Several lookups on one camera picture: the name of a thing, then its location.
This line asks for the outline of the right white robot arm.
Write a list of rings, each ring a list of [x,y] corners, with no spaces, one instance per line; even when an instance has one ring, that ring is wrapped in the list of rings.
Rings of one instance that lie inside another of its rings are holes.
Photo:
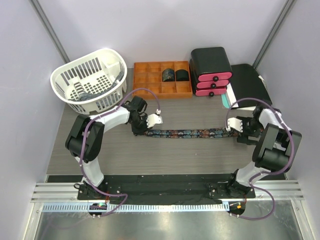
[[[246,195],[253,184],[266,176],[287,172],[302,140],[300,132],[292,130],[274,108],[257,105],[252,117],[231,117],[226,130],[237,131],[237,141],[254,145],[251,162],[230,175],[226,193],[233,198]]]

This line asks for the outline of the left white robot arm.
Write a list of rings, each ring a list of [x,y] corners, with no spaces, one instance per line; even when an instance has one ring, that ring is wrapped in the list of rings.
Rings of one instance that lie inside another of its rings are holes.
[[[102,184],[104,175],[100,169],[98,155],[101,150],[104,133],[122,124],[130,124],[135,136],[143,135],[147,130],[147,118],[145,113],[147,102],[138,96],[126,101],[121,106],[115,106],[103,114],[86,116],[80,114],[65,141],[65,147],[79,162],[81,157],[83,140],[85,140],[84,153],[81,162],[84,181],[92,183],[89,194],[100,200],[107,192]]]

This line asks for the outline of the floral navy tie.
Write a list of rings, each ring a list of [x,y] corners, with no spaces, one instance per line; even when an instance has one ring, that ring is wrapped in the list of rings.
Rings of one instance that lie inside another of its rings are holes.
[[[216,138],[236,138],[242,135],[236,130],[226,130],[225,127],[208,128],[208,129],[181,129],[181,130],[163,130],[150,129],[143,134],[153,138],[168,139],[216,139]]]

